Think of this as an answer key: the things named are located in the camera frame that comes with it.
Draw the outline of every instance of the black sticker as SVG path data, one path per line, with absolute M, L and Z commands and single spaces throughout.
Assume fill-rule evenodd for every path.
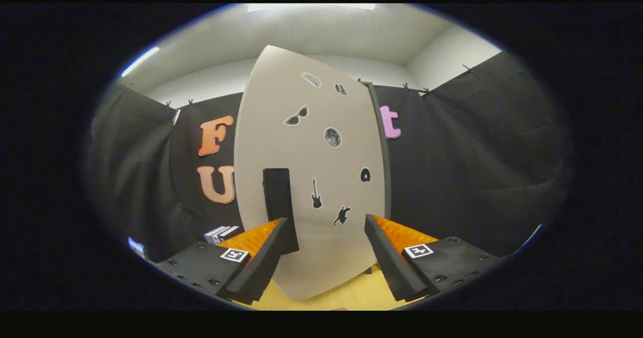
M 324 203 L 322 203 L 321 201 L 322 200 L 321 195 L 317 194 L 317 186 L 315 184 L 316 184 L 316 181 L 315 181 L 315 178 L 313 177 L 312 178 L 312 207 L 320 208 L 321 206 L 324 205 Z
M 342 206 L 342 208 L 340 208 L 340 212 L 337 213 L 337 219 L 333 221 L 333 226 L 337 226 L 336 225 L 337 221 L 339 221 L 340 223 L 342 223 L 342 225 L 344 225 L 347 219 L 346 213 L 349 212 L 349 210 L 351 210 L 351 208 L 349 208 L 348 206 L 347 207 Z
M 367 168 L 363 168 L 360 172 L 361 182 L 370 182 L 370 171 Z
M 294 116 L 290 116 L 285 122 L 283 122 L 287 126 L 298 126 L 299 125 L 299 118 L 307 118 L 308 117 L 308 107 L 304 106 L 299 109 L 299 112 L 295 114 Z
M 343 95 L 349 95 L 349 93 L 346 91 L 346 88 L 344 88 L 344 86 L 339 83 L 335 83 L 335 91 Z
M 328 146 L 332 148 L 338 148 L 342 144 L 342 136 L 338 130 L 335 130 L 333 127 L 328 127 L 324 131 L 324 139 Z

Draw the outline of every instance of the yellow floor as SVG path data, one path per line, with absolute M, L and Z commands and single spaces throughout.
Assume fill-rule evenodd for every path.
M 360 274 L 333 290 L 305 301 L 292 301 L 272 280 L 259 301 L 251 305 L 235 301 L 255 310 L 391 310 L 413 302 L 395 301 L 377 265 L 372 267 L 372 274 Z

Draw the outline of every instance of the sunglasses sticker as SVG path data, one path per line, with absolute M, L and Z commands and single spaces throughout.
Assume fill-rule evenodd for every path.
M 328 127 L 324 130 L 324 140 L 326 140 L 328 146 L 332 148 L 338 148 L 342 145 L 342 135 L 333 127 Z
M 321 85 L 322 83 L 319 80 L 319 78 L 315 77 L 314 75 L 312 75 L 312 74 L 310 74 L 308 72 L 306 72 L 303 75 L 301 75 L 301 77 L 303 79 L 305 79 L 306 81 L 308 81 L 308 83 L 312 84 L 313 86 L 315 86 L 317 88 L 321 88 L 321 86 L 322 86 Z
M 335 91 L 337 91 L 337 93 L 340 93 L 342 95 L 349 95 L 349 93 L 346 91 L 346 88 L 344 88 L 344 86 L 342 86 L 339 83 L 335 83 Z
M 301 107 L 299 112 L 294 116 L 290 116 L 287 120 L 283 121 L 284 125 L 287 126 L 298 126 L 299 119 L 304 119 L 308 117 L 308 106 Z

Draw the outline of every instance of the black foam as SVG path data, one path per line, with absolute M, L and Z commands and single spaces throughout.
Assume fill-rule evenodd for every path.
M 426 246 L 433 253 L 415 259 L 407 251 L 402 255 L 425 284 L 435 286 L 441 293 L 480 279 L 501 262 L 497 256 L 457 237 L 448 237 Z
M 259 249 L 255 258 L 230 283 L 223 295 L 251 304 L 258 301 L 275 274 L 277 263 L 287 244 L 289 219 L 283 218 Z
M 396 301 L 411 301 L 438 292 L 434 286 L 427 285 L 420 279 L 406 264 L 372 215 L 367 214 L 364 231 Z
M 250 259 L 250 254 L 241 262 L 221 258 L 227 250 L 225 247 L 198 242 L 156 266 L 186 284 L 218 295 L 221 288 L 225 287 L 230 279 L 234 279 Z

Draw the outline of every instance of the black curtain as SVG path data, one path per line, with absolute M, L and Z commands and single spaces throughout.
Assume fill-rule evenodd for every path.
M 143 244 L 153 262 L 193 240 L 195 217 L 181 208 L 169 173 L 175 113 L 117 84 L 95 114 L 87 153 L 88 195 L 106 228 Z
M 567 194 L 564 115 L 505 52 L 420 96 L 376 87 L 402 130 L 388 140 L 391 219 L 436 238 L 511 254 Z

